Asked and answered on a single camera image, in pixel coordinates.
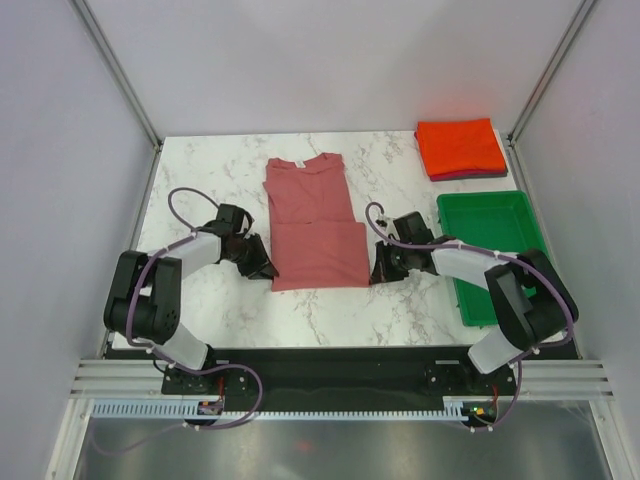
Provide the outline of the pink t shirt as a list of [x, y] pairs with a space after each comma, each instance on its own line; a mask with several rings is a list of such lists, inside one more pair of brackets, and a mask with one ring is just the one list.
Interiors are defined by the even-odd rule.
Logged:
[[343, 157], [271, 158], [263, 182], [269, 207], [274, 292], [369, 286], [367, 233], [356, 220]]

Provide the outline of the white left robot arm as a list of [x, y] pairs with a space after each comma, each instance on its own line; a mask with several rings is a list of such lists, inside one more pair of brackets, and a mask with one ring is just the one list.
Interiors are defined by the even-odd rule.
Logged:
[[215, 389], [220, 371], [208, 362], [210, 346], [181, 322], [182, 282], [221, 262], [249, 280], [279, 277], [259, 235], [200, 230], [153, 253], [123, 252], [104, 309], [108, 330], [185, 370], [185, 382], [198, 393]]

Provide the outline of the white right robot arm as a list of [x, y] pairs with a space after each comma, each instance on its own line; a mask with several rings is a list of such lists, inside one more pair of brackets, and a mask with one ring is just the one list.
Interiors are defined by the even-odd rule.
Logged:
[[450, 277], [489, 293], [496, 329], [468, 350], [470, 361], [458, 368], [467, 392], [483, 392], [494, 371], [539, 348], [548, 338], [573, 332], [577, 305], [546, 254], [529, 249], [505, 254], [440, 237], [424, 245], [378, 241], [370, 277], [373, 285], [397, 282], [412, 270]]

